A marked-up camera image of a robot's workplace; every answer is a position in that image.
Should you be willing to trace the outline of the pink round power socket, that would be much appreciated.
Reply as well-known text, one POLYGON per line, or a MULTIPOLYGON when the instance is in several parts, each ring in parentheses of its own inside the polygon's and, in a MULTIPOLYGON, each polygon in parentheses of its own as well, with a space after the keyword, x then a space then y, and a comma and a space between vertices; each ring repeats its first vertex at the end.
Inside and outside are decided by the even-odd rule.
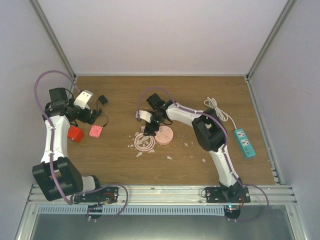
POLYGON ((166 125, 160 126, 154 138, 159 145, 168 145, 173 141, 174 132, 166 125))

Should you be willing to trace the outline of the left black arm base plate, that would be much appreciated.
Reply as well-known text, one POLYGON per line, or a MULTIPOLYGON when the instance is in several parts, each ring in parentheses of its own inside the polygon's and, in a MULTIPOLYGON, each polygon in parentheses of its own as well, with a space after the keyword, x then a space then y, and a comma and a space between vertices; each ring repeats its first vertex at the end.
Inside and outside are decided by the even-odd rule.
POLYGON ((116 186, 106 187, 100 191, 75 196, 74 204, 80 203, 96 203, 96 204, 112 204, 118 201, 119 188, 116 186))

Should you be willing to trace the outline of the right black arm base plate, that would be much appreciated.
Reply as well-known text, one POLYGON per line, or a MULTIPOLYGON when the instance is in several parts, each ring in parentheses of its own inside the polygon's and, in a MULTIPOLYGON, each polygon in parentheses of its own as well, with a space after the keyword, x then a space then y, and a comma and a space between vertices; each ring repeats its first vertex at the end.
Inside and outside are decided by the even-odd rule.
POLYGON ((205 187, 200 195, 207 203, 250 203, 251 198, 248 188, 240 187, 205 187))

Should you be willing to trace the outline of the black charger with thin cable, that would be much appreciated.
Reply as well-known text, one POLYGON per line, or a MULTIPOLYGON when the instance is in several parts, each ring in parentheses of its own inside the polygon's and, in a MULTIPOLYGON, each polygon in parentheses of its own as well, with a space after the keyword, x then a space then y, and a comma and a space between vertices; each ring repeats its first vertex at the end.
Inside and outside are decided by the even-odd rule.
POLYGON ((98 103, 101 103, 101 105, 102 106, 104 106, 104 105, 106 105, 107 103, 108 103, 108 100, 107 100, 107 98, 104 96, 104 95, 100 95, 98 98, 97 98, 97 101, 96 101, 96 110, 102 110, 102 113, 101 113, 101 115, 99 116, 99 117, 105 117, 106 118, 106 123, 104 123, 103 125, 102 125, 102 127, 104 128, 104 127, 106 127, 107 126, 107 124, 108 124, 108 122, 109 122, 109 118, 104 114, 104 111, 103 111, 103 109, 100 107, 100 108, 98 108, 98 103))

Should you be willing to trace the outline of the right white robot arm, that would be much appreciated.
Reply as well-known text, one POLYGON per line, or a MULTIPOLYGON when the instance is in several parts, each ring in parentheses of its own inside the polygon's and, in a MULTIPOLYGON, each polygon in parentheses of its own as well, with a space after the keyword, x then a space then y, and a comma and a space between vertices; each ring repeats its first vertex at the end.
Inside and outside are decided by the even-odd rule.
POLYGON ((209 153, 219 176, 221 196, 228 203, 240 198, 243 183, 228 153, 228 133, 213 109, 195 110, 173 99, 165 102, 154 93, 147 100, 151 111, 137 107, 136 119, 145 121, 144 135, 155 136, 165 120, 178 121, 193 128, 200 147, 209 153))

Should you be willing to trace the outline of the red cube socket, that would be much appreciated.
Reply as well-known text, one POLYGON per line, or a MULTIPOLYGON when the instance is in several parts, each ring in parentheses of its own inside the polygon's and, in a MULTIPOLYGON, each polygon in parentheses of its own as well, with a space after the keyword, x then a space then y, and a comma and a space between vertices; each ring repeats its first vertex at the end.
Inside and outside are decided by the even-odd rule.
POLYGON ((76 126, 71 126, 69 128, 67 133, 67 138, 70 141, 80 143, 83 137, 84 137, 84 132, 80 128, 76 126))

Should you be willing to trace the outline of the pink square plug adapter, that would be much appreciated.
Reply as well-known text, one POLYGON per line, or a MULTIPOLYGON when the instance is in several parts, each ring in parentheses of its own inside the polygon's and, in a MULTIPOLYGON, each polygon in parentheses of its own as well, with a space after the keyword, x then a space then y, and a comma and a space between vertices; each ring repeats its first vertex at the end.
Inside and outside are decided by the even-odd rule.
POLYGON ((103 127, 99 125, 93 125, 89 131, 89 136, 93 138, 99 138, 102 133, 103 127))

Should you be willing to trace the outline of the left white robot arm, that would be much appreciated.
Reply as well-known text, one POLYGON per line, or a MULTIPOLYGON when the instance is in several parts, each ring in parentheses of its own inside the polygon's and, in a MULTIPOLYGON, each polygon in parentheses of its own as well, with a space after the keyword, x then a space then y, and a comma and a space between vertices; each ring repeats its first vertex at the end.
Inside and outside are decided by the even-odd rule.
POLYGON ((81 121, 93 124, 98 117, 88 103, 93 93, 79 92, 68 97, 65 88, 49 90, 50 102, 42 110, 46 127, 45 149, 40 164, 33 166, 32 175, 48 201, 77 193, 84 193, 92 202, 103 197, 100 181, 94 175, 82 176, 68 157, 68 132, 71 123, 81 121))

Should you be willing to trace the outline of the teal power strip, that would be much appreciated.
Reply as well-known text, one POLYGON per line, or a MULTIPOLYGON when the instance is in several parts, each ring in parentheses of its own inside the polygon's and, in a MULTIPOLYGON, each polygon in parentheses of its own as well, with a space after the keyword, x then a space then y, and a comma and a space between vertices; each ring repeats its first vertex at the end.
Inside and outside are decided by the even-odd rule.
POLYGON ((242 128, 237 128, 233 132, 236 142, 245 159, 251 159, 256 156, 256 152, 250 143, 245 131, 242 128))

